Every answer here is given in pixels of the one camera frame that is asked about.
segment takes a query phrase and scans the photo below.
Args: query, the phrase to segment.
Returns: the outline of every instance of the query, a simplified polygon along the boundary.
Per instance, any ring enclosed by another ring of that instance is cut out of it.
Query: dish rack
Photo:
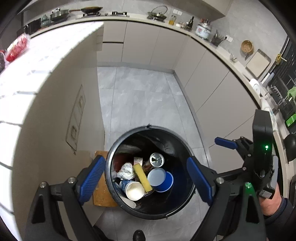
[[[282,61],[275,69],[275,75],[268,84],[271,96],[278,106],[284,120],[288,120],[296,113],[296,102],[287,97],[288,90],[296,86],[296,51],[292,43],[287,45],[283,57],[287,62]],[[292,125],[286,126],[290,133],[296,133],[296,121]]]

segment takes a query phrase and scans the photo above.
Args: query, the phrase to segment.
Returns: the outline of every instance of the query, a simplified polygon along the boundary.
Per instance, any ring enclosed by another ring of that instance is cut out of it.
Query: screw
[[[246,182],[244,185],[245,185],[247,188],[251,188],[251,187],[252,187],[252,183],[250,183],[250,182]]]
[[[69,177],[68,178],[68,183],[74,183],[76,181],[76,178],[75,177]]]
[[[222,177],[217,177],[216,182],[219,184],[222,184],[222,183],[224,183],[224,179]]]
[[[260,172],[260,177],[261,177],[261,178],[265,177],[265,170],[262,170],[262,171]]]
[[[44,188],[44,187],[46,187],[46,185],[47,185],[46,182],[41,182],[41,183],[39,184],[39,187]]]

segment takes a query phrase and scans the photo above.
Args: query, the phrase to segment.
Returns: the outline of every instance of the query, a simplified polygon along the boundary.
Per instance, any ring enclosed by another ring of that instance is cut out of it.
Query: kitchen counter
[[[206,47],[209,51],[211,51],[214,55],[216,55],[219,59],[221,59],[225,65],[227,65],[228,68],[230,68],[240,79],[241,81],[244,83],[244,85],[246,86],[246,88],[248,89],[248,91],[253,95],[255,101],[257,102],[258,105],[260,105],[260,97],[258,96],[258,94],[253,90],[253,88],[249,85],[249,80],[245,77],[245,75],[247,75],[247,77],[249,78],[249,74],[248,72],[246,72],[246,70],[244,68],[236,68],[239,63],[232,63],[229,59],[229,57],[227,57],[227,54],[225,53],[226,50],[224,50],[221,47],[215,47],[214,45],[212,45],[211,43],[209,43],[208,41],[203,40],[202,38],[198,37],[197,35],[195,35],[194,31],[189,32],[186,31],[182,28],[178,28],[175,25],[169,25],[168,21],[165,20],[165,22],[160,22],[160,21],[156,21],[156,20],[150,20],[147,19],[146,15],[141,15],[141,14],[129,14],[130,17],[121,17],[121,16],[98,16],[98,17],[87,17],[87,18],[81,18],[82,15],[76,15],[74,17],[69,17],[67,21],[64,21],[62,23],[58,23],[56,25],[52,25],[50,27],[44,28],[44,29],[40,29],[37,32],[35,32],[34,34],[31,35],[31,37],[35,37],[39,34],[42,34],[46,31],[55,29],[55,28],[59,28],[61,26],[66,26],[66,25],[70,25],[70,24],[74,24],[74,23],[81,23],[81,22],[88,22],[88,21],[105,21],[105,20],[118,20],[118,21],[132,21],[132,22],[139,22],[139,23],[146,23],[146,24],[153,24],[156,26],[160,26],[160,27],[164,27],[164,28],[168,28],[183,34],[186,34],[188,36],[190,36],[191,38],[195,39],[196,41],[198,41],[200,44],[202,44],[204,47]]]
[[[18,240],[24,238],[39,183],[77,176],[94,152],[104,148],[96,70],[96,38],[103,31],[103,22],[91,21],[45,32],[32,38],[28,49],[0,74],[0,215]],[[73,152],[65,135],[80,92],[86,102],[82,121],[71,123],[80,130]],[[91,200],[84,209],[96,217],[89,218],[94,224],[102,212],[92,206]]]

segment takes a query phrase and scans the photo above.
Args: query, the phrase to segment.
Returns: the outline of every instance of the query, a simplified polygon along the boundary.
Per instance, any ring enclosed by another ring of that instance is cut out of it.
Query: human hand
[[[265,216],[273,215],[281,204],[281,195],[279,193],[279,185],[276,184],[276,191],[272,199],[259,197],[261,211]]]

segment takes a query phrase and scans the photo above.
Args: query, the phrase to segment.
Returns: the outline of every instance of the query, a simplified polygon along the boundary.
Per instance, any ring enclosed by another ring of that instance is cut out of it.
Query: gray tile floor
[[[183,93],[172,74],[126,67],[98,67],[99,93],[105,127],[105,150],[126,131],[147,124],[171,129],[208,166],[199,132]],[[141,229],[147,241],[190,240],[208,210],[196,192],[180,212],[161,220],[131,216],[120,207],[107,208],[96,225],[106,236],[130,241]]]

